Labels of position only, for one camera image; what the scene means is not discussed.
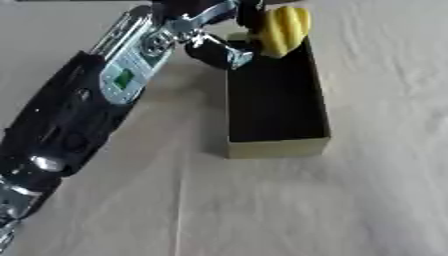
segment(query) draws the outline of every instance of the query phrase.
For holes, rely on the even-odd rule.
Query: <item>robotic arm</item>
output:
[[[0,254],[19,224],[107,142],[176,45],[208,65],[237,69],[260,49],[235,48],[204,27],[236,18],[250,33],[263,34],[263,15],[262,0],[152,2],[124,13],[90,52],[74,56],[5,129]]]

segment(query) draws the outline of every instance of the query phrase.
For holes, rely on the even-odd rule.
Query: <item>white fabric surface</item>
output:
[[[300,5],[333,128],[323,156],[223,159],[222,73],[179,51],[8,255],[447,255],[448,2]],[[0,4],[0,127],[129,6]]]

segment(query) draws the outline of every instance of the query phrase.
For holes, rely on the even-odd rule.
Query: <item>yellow object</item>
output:
[[[249,37],[261,41],[263,55],[282,58],[300,46],[310,28],[311,15],[308,10],[284,6],[267,11],[261,31]]]

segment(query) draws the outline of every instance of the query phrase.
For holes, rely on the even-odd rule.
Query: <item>cardboard box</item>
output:
[[[331,134],[308,38],[227,72],[227,118],[230,158],[320,154]]]

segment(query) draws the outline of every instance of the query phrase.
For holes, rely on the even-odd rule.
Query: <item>silver metal part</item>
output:
[[[215,44],[222,45],[227,50],[227,62],[230,64],[231,69],[233,70],[244,66],[245,64],[250,62],[254,57],[253,52],[232,48],[226,44],[223,44],[210,34],[204,32],[199,33],[192,39],[193,46],[195,48],[201,46],[204,43],[204,40],[209,40]]]
[[[223,1],[206,9],[195,17],[190,17],[188,14],[184,14],[179,19],[170,21],[169,26],[173,31],[177,31],[178,33],[188,33],[205,26],[215,17],[235,10],[237,7],[237,1]]]
[[[2,219],[20,219],[42,196],[20,186],[9,184],[0,177],[0,223]]]
[[[0,254],[2,254],[14,240],[16,229],[19,225],[19,220],[12,220],[0,227]]]
[[[0,254],[14,239],[20,219],[40,199],[42,193],[9,184],[0,176]]]
[[[65,164],[57,158],[32,156],[30,160],[40,169],[48,172],[60,172],[64,170]]]
[[[112,104],[128,104],[142,92],[174,50],[174,36],[161,27],[157,5],[125,13],[91,51],[102,54],[101,92]]]

